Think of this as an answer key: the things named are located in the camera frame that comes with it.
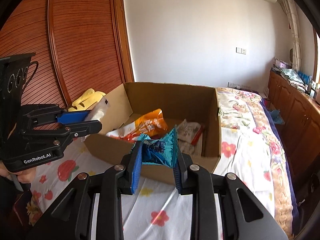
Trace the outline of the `person's left hand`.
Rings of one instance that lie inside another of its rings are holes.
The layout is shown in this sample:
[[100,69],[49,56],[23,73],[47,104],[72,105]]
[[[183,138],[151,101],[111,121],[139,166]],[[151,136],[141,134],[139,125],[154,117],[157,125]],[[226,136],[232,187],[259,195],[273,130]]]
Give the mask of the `person's left hand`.
[[[0,162],[0,175],[1,177],[12,180],[11,175],[13,175],[13,173],[9,172],[5,167],[5,165],[2,162]],[[23,183],[23,184],[32,183],[36,177],[36,168],[33,167],[21,172],[17,172],[17,173],[14,173],[14,175],[17,176],[17,179],[20,183]]]

